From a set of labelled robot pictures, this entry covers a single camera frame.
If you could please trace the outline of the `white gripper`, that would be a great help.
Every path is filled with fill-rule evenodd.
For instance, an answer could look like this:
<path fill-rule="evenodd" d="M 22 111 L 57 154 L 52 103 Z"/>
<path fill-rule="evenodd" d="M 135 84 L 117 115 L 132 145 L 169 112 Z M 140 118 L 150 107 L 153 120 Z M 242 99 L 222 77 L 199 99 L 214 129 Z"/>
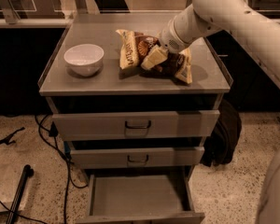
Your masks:
<path fill-rule="evenodd" d="M 169 20 L 159 34 L 159 42 L 162 47 L 155 45 L 141 63 L 141 67 L 150 70 L 157 64 L 163 63 L 170 53 L 179 53 L 189 47 L 188 43 L 182 41 L 175 31 L 174 20 Z"/>

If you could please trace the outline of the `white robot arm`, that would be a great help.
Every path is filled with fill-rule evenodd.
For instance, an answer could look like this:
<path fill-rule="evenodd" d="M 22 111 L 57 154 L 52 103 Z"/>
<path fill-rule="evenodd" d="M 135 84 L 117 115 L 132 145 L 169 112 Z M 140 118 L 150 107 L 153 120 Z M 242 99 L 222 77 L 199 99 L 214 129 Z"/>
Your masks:
<path fill-rule="evenodd" d="M 162 49 L 178 53 L 196 39 L 228 32 L 280 89 L 280 24 L 253 10 L 246 0 L 191 0 L 160 30 Z M 280 148 L 268 167 L 256 224 L 280 224 Z"/>

